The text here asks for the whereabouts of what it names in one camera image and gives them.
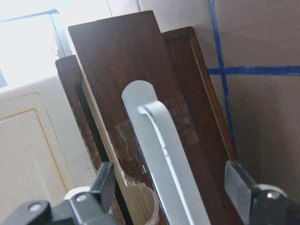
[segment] blue painter's tape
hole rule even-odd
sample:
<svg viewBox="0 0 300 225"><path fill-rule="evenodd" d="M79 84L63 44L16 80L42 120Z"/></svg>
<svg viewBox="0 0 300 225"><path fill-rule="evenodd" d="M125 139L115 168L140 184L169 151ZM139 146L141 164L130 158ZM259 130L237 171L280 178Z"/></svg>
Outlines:
<svg viewBox="0 0 300 225"><path fill-rule="evenodd" d="M0 88L7 86L8 83L6 82L4 75L2 74L2 71L0 69Z"/></svg>
<svg viewBox="0 0 300 225"><path fill-rule="evenodd" d="M300 67L228 67L209 69L210 75L300 75Z"/></svg>
<svg viewBox="0 0 300 225"><path fill-rule="evenodd" d="M108 2L108 0L106 0L106 2L107 2L107 5L108 5L108 8L109 8L109 13L110 13L110 15L111 15L111 17L113 16L113 14L112 14L112 9L111 9L111 6L109 5L109 2Z"/></svg>
<svg viewBox="0 0 300 225"><path fill-rule="evenodd" d="M221 75L221 79L222 79L222 86L223 86L223 92L224 92L224 98L225 98L224 101L225 101L225 107L226 107L229 133L230 133L230 137L231 137L233 146L235 147L235 140L234 140L234 135L233 135L233 124L232 124L232 120L231 120L231 111L230 111L230 106L229 106L229 93L228 93L228 87L227 87L226 73L224 71L222 47L221 47L219 30L218 30L218 22L217 22L217 15L216 15L214 0L209 0L209 5L210 5L211 23L212 23L215 44L216 44L216 50L217 50L217 60L219 62L219 66L220 66L220 69L218 69L218 74Z"/></svg>
<svg viewBox="0 0 300 225"><path fill-rule="evenodd" d="M137 6L139 7L139 11L142 11L141 2L140 0L136 0Z"/></svg>
<svg viewBox="0 0 300 225"><path fill-rule="evenodd" d="M217 15L216 15L214 0L209 0L209 4L210 4L211 23L212 23L212 28L213 28L214 37L215 37L216 50L217 50L217 60L219 62L220 68L224 68L221 41L220 41L220 36L219 36Z"/></svg>
<svg viewBox="0 0 300 225"><path fill-rule="evenodd" d="M226 115L227 115L227 123L228 123L228 128L229 128L229 134L230 134L230 138L232 140L233 147L235 148L235 139L234 139L234 133L233 133L233 123L232 123L232 119L231 119L231 110L230 110L230 105L229 105L229 92L228 92L226 74L224 72L221 73L221 80L222 80L222 86L223 86L224 102L225 102L225 108L226 108Z"/></svg>

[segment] wooden board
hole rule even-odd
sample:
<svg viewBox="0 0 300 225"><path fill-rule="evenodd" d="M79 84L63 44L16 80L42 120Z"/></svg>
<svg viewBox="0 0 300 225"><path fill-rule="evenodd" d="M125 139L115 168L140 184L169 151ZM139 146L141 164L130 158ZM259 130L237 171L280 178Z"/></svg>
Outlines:
<svg viewBox="0 0 300 225"><path fill-rule="evenodd" d="M191 28L161 35L153 13L142 12L69 31L102 140L110 160L118 164L120 187L123 179L127 185L154 189L121 100L127 84L145 80L172 115L211 224L241 224L223 187L225 161L235 154ZM147 198L140 190L125 199L135 224L147 223L157 210L154 206L153 212L139 216L143 200ZM159 224L165 223L161 212L158 218Z"/></svg>
<svg viewBox="0 0 300 225"><path fill-rule="evenodd" d="M195 31L186 27L163 37L199 138L185 152L210 222L241 224L224 189L225 163L236 154ZM188 135L181 141L188 142Z"/></svg>
<svg viewBox="0 0 300 225"><path fill-rule="evenodd" d="M81 88L82 86L82 73L80 71L77 59L74 55L72 55L57 60L55 64L58 70L60 81L63 85L73 114L75 116L77 125L89 151L93 166L95 168L95 171L97 171L101 166L102 159L96 146L93 134L90 130L89 123L84 114L82 103L79 100L80 98L82 98L82 96L78 96L78 91L76 91L76 89L78 89L79 87ZM112 215L118 220L119 224L125 224L115 197L113 198L110 211L112 212Z"/></svg>

